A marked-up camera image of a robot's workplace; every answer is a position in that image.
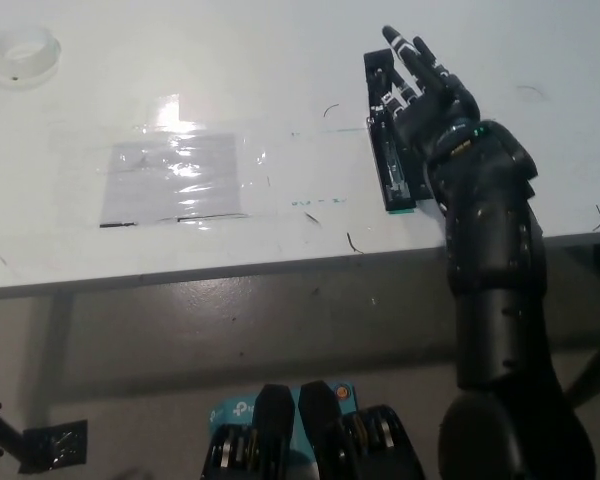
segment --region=black device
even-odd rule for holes
[[[214,433],[202,479],[284,480],[295,403],[284,385],[265,385],[251,425],[222,425]]]
[[[342,415],[323,381],[303,385],[298,409],[320,480],[424,480],[398,415],[380,405]]]

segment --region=table surface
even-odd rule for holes
[[[9,0],[0,30],[45,26],[62,56],[37,88],[0,86],[0,296],[441,246],[434,205],[383,208],[362,55],[386,23],[534,156],[545,237],[600,239],[600,2]],[[165,105],[262,147],[239,157],[246,216],[100,229],[111,147]]]

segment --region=gray floor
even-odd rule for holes
[[[565,383],[600,345],[600,280],[584,257],[549,253],[548,328]],[[437,258],[3,300],[0,401],[19,428],[89,420],[88,464],[45,478],[184,480],[199,477],[207,414],[224,397],[264,382],[351,380],[362,406],[398,411],[438,478],[453,336]],[[600,396],[578,414],[600,478]],[[0,459],[0,480],[16,469]]]

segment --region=clear plastic sheet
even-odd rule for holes
[[[63,228],[168,225],[275,211],[269,167],[279,132],[263,120],[180,120],[179,96],[150,102],[144,122],[59,121],[49,150]]]
[[[236,135],[147,131],[112,148],[102,227],[241,216]]]

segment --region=robotic forearm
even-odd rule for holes
[[[542,233],[528,205],[532,158],[424,41],[383,34],[421,94],[392,72],[382,98],[419,158],[445,216],[456,301],[457,381],[465,393],[441,426],[440,471],[454,478],[595,477],[589,440],[556,379],[542,301]]]

